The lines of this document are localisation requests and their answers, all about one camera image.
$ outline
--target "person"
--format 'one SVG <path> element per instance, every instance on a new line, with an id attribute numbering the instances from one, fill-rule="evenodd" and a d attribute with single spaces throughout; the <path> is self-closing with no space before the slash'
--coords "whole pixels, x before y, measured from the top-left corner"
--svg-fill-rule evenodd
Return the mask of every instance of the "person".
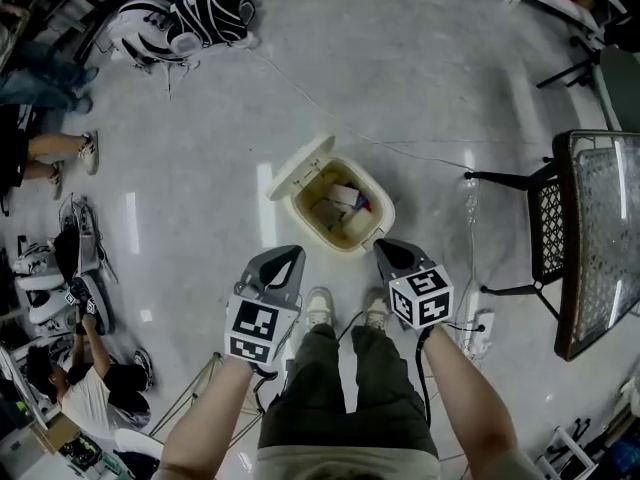
<path id="1" fill-rule="evenodd" d="M 64 162 L 45 164 L 38 158 L 58 153 L 77 152 L 87 174 L 93 176 L 98 170 L 98 132 L 82 135 L 46 133 L 31 140 L 17 131 L 5 137 L 4 151 L 0 157 L 0 193 L 5 194 L 11 187 L 19 187 L 23 180 L 44 178 L 53 185 L 53 199 L 62 194 L 62 167 Z"/>
<path id="2" fill-rule="evenodd" d="M 407 363 L 385 334 L 384 292 L 371 291 L 364 307 L 364 325 L 351 332 L 358 358 L 357 410 L 346 414 L 331 295 L 324 288 L 310 293 L 309 330 L 283 394 L 263 418 L 254 479 L 440 478 L 424 403 L 408 379 Z M 542 479 L 519 451 L 498 394 L 439 325 L 424 351 L 473 478 Z M 169 434 L 153 480 L 215 477 L 252 376 L 247 362 L 235 357 L 224 362 Z"/>
<path id="3" fill-rule="evenodd" d="M 29 11 L 1 3 L 0 13 L 26 20 Z M 88 114 L 93 102 L 78 97 L 81 89 L 98 76 L 98 68 L 84 69 L 65 61 L 52 47 L 24 41 L 0 22 L 0 105 L 32 105 Z"/>
<path id="4" fill-rule="evenodd" d="M 148 354 L 136 351 L 132 365 L 113 364 L 96 332 L 94 318 L 86 314 L 76 326 L 72 366 L 69 372 L 51 364 L 48 349 L 30 347 L 27 380 L 83 432 L 100 439 L 114 439 L 119 428 L 141 429 L 150 418 L 149 404 L 140 394 L 153 386 Z M 84 329 L 93 364 L 84 362 Z"/>

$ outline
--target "white floor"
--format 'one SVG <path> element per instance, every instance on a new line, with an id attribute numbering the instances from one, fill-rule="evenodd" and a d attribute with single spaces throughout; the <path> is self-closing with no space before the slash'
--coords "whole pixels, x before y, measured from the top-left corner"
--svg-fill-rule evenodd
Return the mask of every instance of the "white floor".
<path id="1" fill-rule="evenodd" d="M 528 174 L 551 155 L 556 133 L 604 127 L 589 89 L 535 88 L 579 53 L 568 47 L 566 22 L 529 4 L 507 14 L 500 0 L 255 1 L 254 30 L 262 39 L 255 54 L 210 56 L 180 83 L 180 69 L 174 70 L 171 101 L 161 69 L 149 77 L 101 59 L 95 110 L 65 121 L 69 132 L 100 131 L 99 172 L 88 178 L 70 160 L 65 195 L 86 194 L 97 208 L 120 278 L 109 287 L 118 319 L 110 341 L 123 354 L 136 344 L 151 354 L 158 374 L 149 396 L 154 420 L 211 353 L 223 351 L 226 300 L 246 262 L 263 250 L 264 234 L 275 229 L 278 244 L 305 247 L 303 295 L 315 285 L 331 289 L 340 328 L 378 281 L 371 255 L 336 260 L 281 206 L 275 223 L 268 212 L 261 217 L 259 165 L 275 173 L 318 133 L 334 133 L 337 151 L 360 163 L 393 199 L 390 236 L 416 243 L 445 265 L 457 304 L 471 275 L 469 208 L 477 185 L 469 186 L 460 168 L 400 155 L 354 131 L 407 155 Z M 33 241 L 57 233 L 58 204 L 46 183 L 25 183 L 11 205 L 12 216 L 1 224 L 10 246 L 20 233 Z M 528 282 L 525 197 L 482 183 L 475 217 L 471 293 L 481 283 Z M 559 287 L 549 292 L 557 302 Z M 480 295 L 479 307 L 496 313 L 493 346 L 480 366 L 532 456 L 555 426 L 599 416 L 636 358 L 640 323 L 631 317 L 566 363 L 553 352 L 556 322 L 536 298 Z M 415 337 L 397 323 L 389 332 L 415 380 Z M 353 406 L 347 339 L 342 348 Z M 429 388 L 435 395 L 432 383 Z M 447 459 L 460 448 L 439 397 L 432 404 L 435 442 Z M 232 449 L 218 478 L 243 478 L 256 437 L 254 431 Z M 445 460 L 443 477 L 460 478 L 465 465 L 464 458 Z"/>

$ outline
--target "black chair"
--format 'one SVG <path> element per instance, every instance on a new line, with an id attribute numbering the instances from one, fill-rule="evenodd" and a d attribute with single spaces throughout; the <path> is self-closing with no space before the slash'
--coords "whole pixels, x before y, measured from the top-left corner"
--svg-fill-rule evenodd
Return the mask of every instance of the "black chair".
<path id="1" fill-rule="evenodd" d="M 607 23 L 604 27 L 604 46 L 617 45 L 621 50 L 630 53 L 640 51 L 640 18 L 632 14 L 622 14 L 614 20 Z M 566 75 L 581 71 L 576 78 L 566 84 L 571 87 L 575 84 L 587 85 L 593 81 L 593 67 L 600 63 L 600 50 L 594 50 L 589 47 L 582 39 L 573 36 L 569 39 L 569 44 L 573 47 L 579 46 L 587 54 L 587 58 L 578 64 L 574 64 L 570 68 L 543 80 L 536 85 L 538 89 L 542 89 L 553 82 L 560 80 Z"/>
<path id="2" fill-rule="evenodd" d="M 467 179 L 480 179 L 515 188 L 527 193 L 531 227 L 531 277 L 533 283 L 494 290 L 481 286 L 482 293 L 491 295 L 537 295 L 553 316 L 558 312 L 542 294 L 542 289 L 562 278 L 564 267 L 564 225 L 560 188 L 553 159 L 543 159 L 547 165 L 530 176 L 517 176 L 494 172 L 466 172 Z"/>

